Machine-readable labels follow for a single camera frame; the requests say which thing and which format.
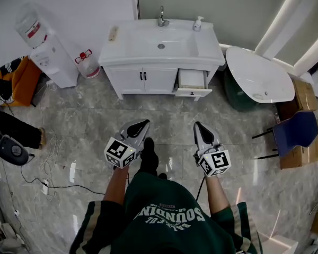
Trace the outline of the person's green printed shirt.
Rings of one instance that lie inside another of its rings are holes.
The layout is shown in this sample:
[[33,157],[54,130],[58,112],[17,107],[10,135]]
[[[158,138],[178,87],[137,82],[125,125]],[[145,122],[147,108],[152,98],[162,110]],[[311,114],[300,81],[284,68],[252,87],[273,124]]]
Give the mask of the person's green printed shirt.
[[140,172],[122,204],[89,203],[69,254],[262,254],[244,202],[207,215],[182,185]]

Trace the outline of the white pump soap bottle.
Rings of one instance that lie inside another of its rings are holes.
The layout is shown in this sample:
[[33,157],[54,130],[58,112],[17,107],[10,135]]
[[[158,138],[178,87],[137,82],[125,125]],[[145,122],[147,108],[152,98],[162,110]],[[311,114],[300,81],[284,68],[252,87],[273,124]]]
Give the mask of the white pump soap bottle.
[[193,30],[199,32],[201,30],[202,20],[204,18],[202,16],[198,16],[197,20],[193,24]]

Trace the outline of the white cabinet door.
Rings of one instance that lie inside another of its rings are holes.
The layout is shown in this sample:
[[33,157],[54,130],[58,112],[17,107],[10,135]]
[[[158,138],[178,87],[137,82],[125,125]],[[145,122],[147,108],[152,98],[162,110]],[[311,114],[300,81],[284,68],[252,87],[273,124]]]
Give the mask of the white cabinet door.
[[145,91],[143,70],[139,67],[114,67],[109,69],[113,87],[121,94],[139,94]]
[[177,68],[143,68],[145,92],[169,94],[173,91]]

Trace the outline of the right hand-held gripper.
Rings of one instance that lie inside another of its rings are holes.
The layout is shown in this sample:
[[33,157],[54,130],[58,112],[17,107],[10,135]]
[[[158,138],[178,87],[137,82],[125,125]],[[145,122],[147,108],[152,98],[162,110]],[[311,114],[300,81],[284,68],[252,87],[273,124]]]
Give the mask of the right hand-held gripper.
[[193,155],[197,167],[200,167],[206,177],[218,176],[231,168],[228,150],[220,144],[219,134],[209,125],[196,122],[193,126],[195,144],[198,149]]

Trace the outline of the person's right forearm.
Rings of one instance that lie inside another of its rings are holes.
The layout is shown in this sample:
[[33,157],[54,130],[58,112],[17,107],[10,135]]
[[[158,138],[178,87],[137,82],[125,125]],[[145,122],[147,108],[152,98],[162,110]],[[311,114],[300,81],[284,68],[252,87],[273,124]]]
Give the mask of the person's right forearm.
[[230,207],[230,203],[224,193],[224,190],[220,184],[218,177],[207,177],[206,187],[209,210],[211,214],[218,213]]

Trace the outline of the white rectangular stand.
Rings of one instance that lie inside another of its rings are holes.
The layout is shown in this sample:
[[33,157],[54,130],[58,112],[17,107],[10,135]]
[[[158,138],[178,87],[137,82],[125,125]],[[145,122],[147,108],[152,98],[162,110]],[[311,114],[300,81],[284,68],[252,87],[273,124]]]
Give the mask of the white rectangular stand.
[[258,232],[261,238],[263,254],[294,254],[298,247],[298,242],[281,235],[268,237]]

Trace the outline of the white cabinet drawer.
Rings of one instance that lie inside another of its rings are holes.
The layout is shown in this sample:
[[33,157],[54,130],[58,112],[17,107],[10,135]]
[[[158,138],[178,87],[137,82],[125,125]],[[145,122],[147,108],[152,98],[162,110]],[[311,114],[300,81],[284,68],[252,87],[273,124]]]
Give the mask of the white cabinet drawer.
[[[206,82],[207,72],[193,69],[178,69],[172,93],[177,97],[193,97],[197,101],[212,92]],[[179,88],[179,84],[204,85],[204,89]]]

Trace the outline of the black white striped cloth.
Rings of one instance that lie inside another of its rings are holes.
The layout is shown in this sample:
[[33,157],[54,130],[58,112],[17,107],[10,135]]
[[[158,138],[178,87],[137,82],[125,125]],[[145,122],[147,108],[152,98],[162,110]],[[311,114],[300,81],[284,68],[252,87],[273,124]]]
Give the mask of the black white striped cloth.
[[6,74],[14,72],[18,68],[18,66],[20,65],[20,63],[22,62],[22,60],[24,58],[25,58],[25,56],[21,56],[17,59],[12,60],[11,62],[4,64],[3,66],[1,66],[0,67],[1,74],[4,76]]

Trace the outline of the white water dispenser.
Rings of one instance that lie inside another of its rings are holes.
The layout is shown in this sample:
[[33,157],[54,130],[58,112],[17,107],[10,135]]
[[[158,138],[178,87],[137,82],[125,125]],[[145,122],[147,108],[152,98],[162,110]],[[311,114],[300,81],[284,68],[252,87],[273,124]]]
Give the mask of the white water dispenser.
[[75,87],[79,71],[55,34],[46,35],[45,41],[32,50],[30,59],[58,87]]

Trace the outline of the person's left black shoe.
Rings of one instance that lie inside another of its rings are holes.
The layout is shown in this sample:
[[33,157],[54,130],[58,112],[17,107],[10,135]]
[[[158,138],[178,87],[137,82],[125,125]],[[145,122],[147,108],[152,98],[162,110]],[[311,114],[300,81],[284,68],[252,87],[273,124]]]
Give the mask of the person's left black shoe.
[[151,175],[157,176],[157,168],[159,159],[155,153],[155,144],[152,138],[147,137],[144,140],[144,148],[140,154],[141,164],[139,172],[146,172]]

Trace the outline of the person's left forearm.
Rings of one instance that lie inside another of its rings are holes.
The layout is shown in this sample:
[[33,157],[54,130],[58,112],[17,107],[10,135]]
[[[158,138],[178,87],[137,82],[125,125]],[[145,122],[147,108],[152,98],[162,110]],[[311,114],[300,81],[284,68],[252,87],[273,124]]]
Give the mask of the person's left forearm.
[[129,166],[123,169],[116,168],[113,171],[103,198],[104,201],[115,202],[117,204],[123,205],[128,173]]

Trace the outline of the white vanity cabinet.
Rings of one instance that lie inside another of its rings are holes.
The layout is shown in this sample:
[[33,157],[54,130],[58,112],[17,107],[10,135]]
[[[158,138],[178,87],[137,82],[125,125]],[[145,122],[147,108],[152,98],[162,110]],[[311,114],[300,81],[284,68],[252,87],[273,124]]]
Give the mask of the white vanity cabinet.
[[[219,65],[197,63],[129,63],[103,66],[120,100],[123,100],[124,94],[155,94],[192,97],[198,101],[212,91],[208,84],[218,68]],[[202,88],[184,88],[179,84],[179,74],[194,70],[201,73],[198,79],[202,80]]]

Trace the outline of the white ceramic sink basin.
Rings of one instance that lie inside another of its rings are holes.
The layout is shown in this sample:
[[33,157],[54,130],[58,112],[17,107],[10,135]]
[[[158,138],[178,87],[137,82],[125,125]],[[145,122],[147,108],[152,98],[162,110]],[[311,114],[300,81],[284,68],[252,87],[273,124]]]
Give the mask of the white ceramic sink basin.
[[[219,65],[225,63],[213,24],[204,22],[201,30],[193,30],[193,21],[170,20],[159,27],[156,19],[122,22],[117,25],[114,41],[107,41],[101,50],[103,66],[135,63],[194,63]],[[164,49],[157,46],[164,44]]]

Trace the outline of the clear water jug red cap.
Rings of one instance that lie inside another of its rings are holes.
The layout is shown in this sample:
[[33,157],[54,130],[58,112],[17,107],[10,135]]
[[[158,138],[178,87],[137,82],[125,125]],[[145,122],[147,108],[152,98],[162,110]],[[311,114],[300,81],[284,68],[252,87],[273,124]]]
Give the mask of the clear water jug red cap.
[[87,79],[92,79],[101,72],[101,66],[90,49],[81,52],[75,63],[79,72]]

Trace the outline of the chrome faucet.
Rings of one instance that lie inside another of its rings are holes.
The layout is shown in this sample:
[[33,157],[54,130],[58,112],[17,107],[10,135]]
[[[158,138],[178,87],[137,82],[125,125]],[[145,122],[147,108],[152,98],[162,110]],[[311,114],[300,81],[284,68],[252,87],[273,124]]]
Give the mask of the chrome faucet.
[[160,7],[160,14],[159,14],[159,17],[158,17],[158,26],[159,27],[166,27],[170,24],[170,21],[169,20],[166,20],[164,18],[164,6],[161,5]]

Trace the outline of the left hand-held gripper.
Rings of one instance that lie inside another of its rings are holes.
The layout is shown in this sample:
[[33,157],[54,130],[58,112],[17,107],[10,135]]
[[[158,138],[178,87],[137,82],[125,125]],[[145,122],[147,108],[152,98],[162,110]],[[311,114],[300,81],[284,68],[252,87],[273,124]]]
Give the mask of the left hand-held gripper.
[[148,119],[135,119],[124,124],[104,149],[106,161],[117,168],[129,166],[139,157],[149,126]]

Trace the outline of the blue chair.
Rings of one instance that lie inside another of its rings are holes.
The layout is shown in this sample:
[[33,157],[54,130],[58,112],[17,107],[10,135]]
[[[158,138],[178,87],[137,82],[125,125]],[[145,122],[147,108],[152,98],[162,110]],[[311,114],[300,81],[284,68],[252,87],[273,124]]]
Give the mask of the blue chair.
[[316,116],[311,111],[296,112],[291,118],[283,120],[265,132],[255,135],[252,139],[272,133],[277,153],[269,156],[258,157],[268,159],[284,157],[295,147],[309,147],[318,135],[318,124]]

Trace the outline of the white and green bathtub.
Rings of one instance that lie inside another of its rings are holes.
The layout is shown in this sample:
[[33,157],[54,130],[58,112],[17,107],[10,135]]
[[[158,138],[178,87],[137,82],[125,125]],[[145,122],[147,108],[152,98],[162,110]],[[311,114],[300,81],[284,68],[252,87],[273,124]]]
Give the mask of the white and green bathtub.
[[235,46],[226,50],[225,58],[224,90],[233,109],[248,112],[294,99],[293,82],[280,65]]

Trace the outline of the black round device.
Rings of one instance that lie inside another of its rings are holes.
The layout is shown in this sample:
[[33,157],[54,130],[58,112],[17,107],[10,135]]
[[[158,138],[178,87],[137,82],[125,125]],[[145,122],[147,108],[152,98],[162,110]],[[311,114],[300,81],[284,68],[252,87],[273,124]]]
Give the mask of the black round device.
[[23,166],[29,160],[26,148],[7,135],[0,139],[0,157],[16,166]]

